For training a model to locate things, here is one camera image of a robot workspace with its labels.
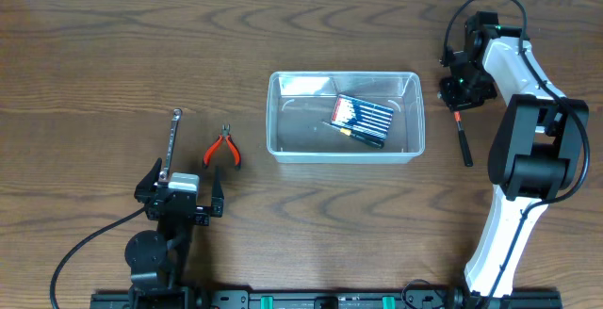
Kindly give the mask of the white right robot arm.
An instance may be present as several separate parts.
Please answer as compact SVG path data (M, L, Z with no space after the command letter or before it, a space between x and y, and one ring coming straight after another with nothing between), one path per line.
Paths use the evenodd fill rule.
M522 28L479 11L464 24L464 48L445 47L450 69L440 97L453 113L501 96L507 106L488 156L493 201L464 268L466 304L509 302L513 277L537 220L578 168L589 109L548 79Z

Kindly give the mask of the black yellow screwdriver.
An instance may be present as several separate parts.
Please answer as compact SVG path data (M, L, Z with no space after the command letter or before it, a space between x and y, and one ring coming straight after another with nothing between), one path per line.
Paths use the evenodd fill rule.
M366 135L364 133L357 132L357 131L354 131L354 130L350 130L350 129L347 129L347 128L344 128L344 127L341 127L341 126L337 126L337 125L331 124L331 123L326 122L326 121L322 121L322 123L324 125L328 126L328 127L331 127L335 131L337 131L337 132L339 132L339 133L341 133L341 134L343 134L343 135L345 135L345 136L347 136L349 138L352 138L352 139L354 139L356 141L362 142L365 145L368 145L370 147L377 148L377 149L382 149L383 146L384 146L384 142L381 139L379 139L379 138L375 138L375 137L372 137L370 135Z

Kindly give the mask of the claw hammer orange black handle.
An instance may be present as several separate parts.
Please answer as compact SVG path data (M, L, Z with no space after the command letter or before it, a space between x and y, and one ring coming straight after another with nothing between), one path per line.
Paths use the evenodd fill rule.
M465 130L462 124L461 112L458 107L458 99L454 94L450 95L448 93L444 93L442 89L438 92L438 98L446 104L446 106L454 116L464 165L466 167L472 167L473 159L468 145L468 140L466 138Z

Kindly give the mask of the blue precision screwdriver set case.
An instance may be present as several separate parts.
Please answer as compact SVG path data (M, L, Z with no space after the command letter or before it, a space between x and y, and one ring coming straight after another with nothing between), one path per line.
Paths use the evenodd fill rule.
M331 124L364 133L381 140L387 138L394 110L348 95L338 95Z

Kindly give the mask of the silver combination wrench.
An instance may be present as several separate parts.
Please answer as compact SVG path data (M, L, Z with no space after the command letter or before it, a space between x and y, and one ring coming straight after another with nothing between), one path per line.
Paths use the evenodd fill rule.
M169 135L169 142L168 142L168 150L166 153L166 160L165 160L164 167L161 169L161 171L159 173L159 182L162 184L167 184L169 181L170 170L171 170L171 161L172 161L172 157L173 157L173 150L174 150L174 146L175 146L177 129L178 129L178 124L180 122L182 114L183 114L183 111L180 108L176 108L172 112L171 128L170 128L170 135Z

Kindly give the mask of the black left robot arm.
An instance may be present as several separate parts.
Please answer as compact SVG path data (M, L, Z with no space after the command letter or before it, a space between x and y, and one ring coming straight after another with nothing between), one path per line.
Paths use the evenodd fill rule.
M124 258L131 269L128 292L132 308L208 308L211 300L204 290L181 282L196 226L207 226L220 218L224 195L220 170L215 169L211 204L198 205L200 177L174 173L168 181L160 174L158 159L135 188L135 199L143 204L154 230L142 231L127 243Z

